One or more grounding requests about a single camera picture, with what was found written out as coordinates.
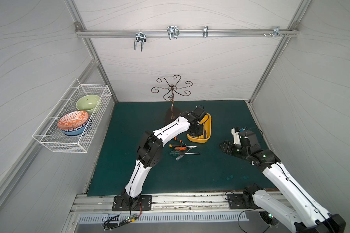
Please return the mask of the yellow plastic storage box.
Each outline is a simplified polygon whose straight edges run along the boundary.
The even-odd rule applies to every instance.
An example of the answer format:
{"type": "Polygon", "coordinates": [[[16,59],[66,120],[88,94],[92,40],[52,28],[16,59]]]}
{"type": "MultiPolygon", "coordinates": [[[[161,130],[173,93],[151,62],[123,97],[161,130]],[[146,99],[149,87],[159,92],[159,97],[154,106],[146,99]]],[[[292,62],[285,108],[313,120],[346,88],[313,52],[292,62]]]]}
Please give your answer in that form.
{"type": "Polygon", "coordinates": [[[212,134],[212,117],[209,113],[207,113],[204,118],[201,120],[200,125],[202,128],[202,134],[200,136],[192,136],[187,134],[187,139],[194,143],[206,143],[212,134]]]}

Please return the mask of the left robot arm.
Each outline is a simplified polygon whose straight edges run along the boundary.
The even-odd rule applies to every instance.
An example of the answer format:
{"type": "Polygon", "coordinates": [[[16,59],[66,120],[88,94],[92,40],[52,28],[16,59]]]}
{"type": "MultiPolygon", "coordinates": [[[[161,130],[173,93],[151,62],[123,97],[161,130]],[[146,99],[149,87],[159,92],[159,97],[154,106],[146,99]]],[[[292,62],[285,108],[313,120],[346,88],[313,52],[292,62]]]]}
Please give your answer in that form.
{"type": "Polygon", "coordinates": [[[161,129],[146,131],[140,140],[136,164],[121,197],[128,207],[135,207],[142,193],[144,182],[151,170],[162,158],[163,147],[181,133],[200,136],[201,120],[206,116],[204,108],[198,106],[192,112],[181,113],[174,121],[161,129]]]}

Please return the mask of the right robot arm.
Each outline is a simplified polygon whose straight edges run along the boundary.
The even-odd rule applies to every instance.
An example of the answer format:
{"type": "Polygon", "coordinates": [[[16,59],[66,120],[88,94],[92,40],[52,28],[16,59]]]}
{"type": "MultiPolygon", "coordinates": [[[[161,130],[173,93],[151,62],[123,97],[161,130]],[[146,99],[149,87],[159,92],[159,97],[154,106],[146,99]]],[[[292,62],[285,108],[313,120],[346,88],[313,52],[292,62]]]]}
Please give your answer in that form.
{"type": "Polygon", "coordinates": [[[278,156],[262,149],[256,134],[251,130],[233,128],[233,141],[220,143],[227,155],[248,161],[268,178],[290,203],[290,207],[273,198],[266,190],[253,184],[242,194],[225,194],[230,209],[263,209],[266,218],[277,219],[293,233],[342,233],[346,221],[320,205],[294,179],[278,156]]]}

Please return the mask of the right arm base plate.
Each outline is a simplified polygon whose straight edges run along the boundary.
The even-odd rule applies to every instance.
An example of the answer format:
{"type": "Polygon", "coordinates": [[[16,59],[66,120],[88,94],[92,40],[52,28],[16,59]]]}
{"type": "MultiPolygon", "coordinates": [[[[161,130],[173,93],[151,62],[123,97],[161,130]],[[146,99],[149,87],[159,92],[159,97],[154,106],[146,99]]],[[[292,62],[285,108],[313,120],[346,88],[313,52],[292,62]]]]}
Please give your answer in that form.
{"type": "Polygon", "coordinates": [[[227,193],[226,199],[228,201],[229,209],[248,209],[250,207],[248,196],[246,194],[227,193]]]}

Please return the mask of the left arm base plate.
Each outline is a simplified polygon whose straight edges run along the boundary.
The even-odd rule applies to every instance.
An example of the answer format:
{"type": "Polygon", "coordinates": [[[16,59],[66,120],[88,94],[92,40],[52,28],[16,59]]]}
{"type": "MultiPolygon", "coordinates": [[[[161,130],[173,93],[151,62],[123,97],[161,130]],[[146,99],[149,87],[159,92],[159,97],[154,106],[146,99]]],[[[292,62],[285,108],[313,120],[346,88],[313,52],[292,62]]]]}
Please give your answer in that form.
{"type": "Polygon", "coordinates": [[[114,197],[112,211],[150,211],[152,209],[152,195],[139,195],[132,199],[127,195],[114,197]]]}

